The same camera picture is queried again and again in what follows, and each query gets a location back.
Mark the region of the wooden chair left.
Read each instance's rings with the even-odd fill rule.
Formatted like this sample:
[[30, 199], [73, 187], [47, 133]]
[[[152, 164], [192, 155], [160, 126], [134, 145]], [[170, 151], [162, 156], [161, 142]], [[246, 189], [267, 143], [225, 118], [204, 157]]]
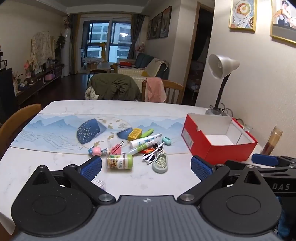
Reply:
[[1, 126], [1, 158], [13, 141], [13, 137], [15, 137], [16, 133], [41, 110], [41, 104], [31, 104], [19, 109], [5, 121]]

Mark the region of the green highlighter marker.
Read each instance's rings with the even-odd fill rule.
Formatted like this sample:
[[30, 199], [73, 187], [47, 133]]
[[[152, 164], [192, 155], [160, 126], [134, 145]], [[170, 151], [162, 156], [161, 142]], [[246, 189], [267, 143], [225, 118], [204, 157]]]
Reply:
[[147, 130], [146, 132], [144, 132], [140, 138], [146, 138], [148, 136], [150, 136], [152, 133], [154, 132], [154, 129], [153, 128], [150, 128], [149, 130]]

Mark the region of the orange red keychain charm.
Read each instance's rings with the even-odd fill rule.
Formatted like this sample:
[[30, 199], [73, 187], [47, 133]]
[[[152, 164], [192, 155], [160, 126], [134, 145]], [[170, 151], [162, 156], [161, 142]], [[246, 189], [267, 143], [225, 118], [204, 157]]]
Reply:
[[156, 143], [156, 144], [150, 146], [150, 147], [147, 148], [147, 149], [142, 150], [141, 153], [144, 154], [144, 155], [146, 155], [146, 154], [150, 154], [150, 153], [152, 153], [157, 147], [158, 147], [158, 143]]

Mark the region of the green label glue stick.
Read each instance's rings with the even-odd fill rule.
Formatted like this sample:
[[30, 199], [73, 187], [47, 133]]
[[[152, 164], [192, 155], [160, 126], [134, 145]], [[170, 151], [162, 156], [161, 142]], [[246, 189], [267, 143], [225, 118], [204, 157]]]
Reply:
[[130, 150], [127, 154], [128, 155], [135, 155], [151, 146], [153, 146], [155, 143], [157, 143], [159, 141], [159, 139], [153, 139], [147, 143], [144, 143], [138, 147], [133, 148], [132, 150]]

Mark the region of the framed picture right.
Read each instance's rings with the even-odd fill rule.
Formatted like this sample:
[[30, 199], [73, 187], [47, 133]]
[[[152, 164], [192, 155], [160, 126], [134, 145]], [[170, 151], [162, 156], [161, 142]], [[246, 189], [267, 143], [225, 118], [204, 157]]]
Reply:
[[272, 38], [290, 42], [296, 42], [295, 6], [292, 1], [272, 0], [272, 15], [270, 36]]

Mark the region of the grey-green correction tape dispenser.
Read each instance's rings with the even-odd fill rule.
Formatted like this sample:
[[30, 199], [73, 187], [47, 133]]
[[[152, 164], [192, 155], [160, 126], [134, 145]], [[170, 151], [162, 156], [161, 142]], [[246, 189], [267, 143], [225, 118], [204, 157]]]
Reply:
[[168, 170], [168, 158], [165, 153], [159, 153], [152, 163], [152, 169], [156, 173], [166, 173]]

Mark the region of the yellow small carton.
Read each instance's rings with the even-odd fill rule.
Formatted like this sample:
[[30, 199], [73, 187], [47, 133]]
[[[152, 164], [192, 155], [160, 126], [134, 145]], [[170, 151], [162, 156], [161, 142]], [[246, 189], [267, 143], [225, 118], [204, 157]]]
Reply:
[[132, 130], [132, 132], [128, 135], [127, 140], [129, 142], [131, 142], [133, 140], [140, 138], [141, 135], [142, 135], [142, 129], [141, 128], [134, 128]]

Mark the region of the brown glass bottle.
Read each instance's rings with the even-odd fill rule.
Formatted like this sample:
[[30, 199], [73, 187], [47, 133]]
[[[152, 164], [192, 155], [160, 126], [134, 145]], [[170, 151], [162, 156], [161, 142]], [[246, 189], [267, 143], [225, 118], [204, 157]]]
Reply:
[[280, 137], [282, 136], [283, 131], [279, 129], [277, 126], [273, 128], [271, 131], [271, 134], [268, 138], [268, 141], [266, 142], [264, 148], [260, 152], [262, 155], [270, 155], [275, 148], [276, 144], [280, 140]]

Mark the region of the olive green jacket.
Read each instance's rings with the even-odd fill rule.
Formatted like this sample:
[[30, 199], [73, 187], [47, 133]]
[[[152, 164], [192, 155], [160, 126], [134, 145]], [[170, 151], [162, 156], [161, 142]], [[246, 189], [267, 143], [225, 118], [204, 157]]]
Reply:
[[99, 73], [90, 78], [85, 99], [141, 101], [141, 92], [133, 78], [128, 75]]

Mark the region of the pink blue figurine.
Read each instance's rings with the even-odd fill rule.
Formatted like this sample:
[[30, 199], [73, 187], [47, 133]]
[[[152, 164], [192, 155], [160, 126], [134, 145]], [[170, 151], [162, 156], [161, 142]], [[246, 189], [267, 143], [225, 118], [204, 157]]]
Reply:
[[111, 151], [110, 148], [102, 149], [99, 146], [88, 149], [88, 153], [91, 156], [106, 156], [110, 154], [110, 151]]

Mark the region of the white blue cream tube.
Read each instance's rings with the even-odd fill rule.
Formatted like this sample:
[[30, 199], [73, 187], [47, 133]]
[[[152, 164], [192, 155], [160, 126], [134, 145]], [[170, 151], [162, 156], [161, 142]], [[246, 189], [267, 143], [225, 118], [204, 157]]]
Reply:
[[148, 136], [148, 137], [145, 137], [145, 138], [139, 138], [139, 139], [136, 139], [136, 140], [133, 140], [130, 142], [130, 147], [131, 148], [136, 148], [146, 142], [149, 142], [155, 138], [159, 138], [162, 136], [162, 133], [159, 133], [157, 135], [153, 135], [153, 136]]

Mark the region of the wooden chair with pink cloth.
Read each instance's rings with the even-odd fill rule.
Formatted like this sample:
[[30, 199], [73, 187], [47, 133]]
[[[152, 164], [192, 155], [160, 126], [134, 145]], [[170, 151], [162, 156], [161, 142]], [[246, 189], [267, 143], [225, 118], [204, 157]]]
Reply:
[[[164, 103], [170, 103], [170, 104], [181, 104], [182, 103], [182, 97], [184, 94], [184, 86], [173, 82], [169, 80], [162, 79], [164, 83], [164, 88], [166, 92], [166, 101]], [[144, 101], [145, 98], [145, 87], [146, 87], [146, 80], [142, 83], [142, 96], [141, 101]]]

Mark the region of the framed food picture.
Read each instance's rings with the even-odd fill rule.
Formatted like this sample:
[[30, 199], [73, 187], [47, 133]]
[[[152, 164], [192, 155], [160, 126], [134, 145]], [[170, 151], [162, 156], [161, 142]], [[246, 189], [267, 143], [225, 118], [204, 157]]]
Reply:
[[256, 31], [256, 0], [231, 1], [229, 29]]

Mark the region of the red cardboard box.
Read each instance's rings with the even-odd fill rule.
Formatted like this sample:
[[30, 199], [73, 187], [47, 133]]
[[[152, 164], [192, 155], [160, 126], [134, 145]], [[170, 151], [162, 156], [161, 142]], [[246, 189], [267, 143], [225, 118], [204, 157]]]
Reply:
[[193, 156], [212, 165], [246, 161], [257, 145], [257, 140], [229, 116], [189, 113], [182, 137]]

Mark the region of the green lid spice jar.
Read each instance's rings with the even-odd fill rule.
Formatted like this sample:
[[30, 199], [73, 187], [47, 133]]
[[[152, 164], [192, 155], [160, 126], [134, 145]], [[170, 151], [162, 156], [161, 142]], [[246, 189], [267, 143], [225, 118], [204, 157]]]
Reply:
[[133, 168], [133, 156], [130, 154], [108, 155], [106, 157], [106, 169], [131, 170]]

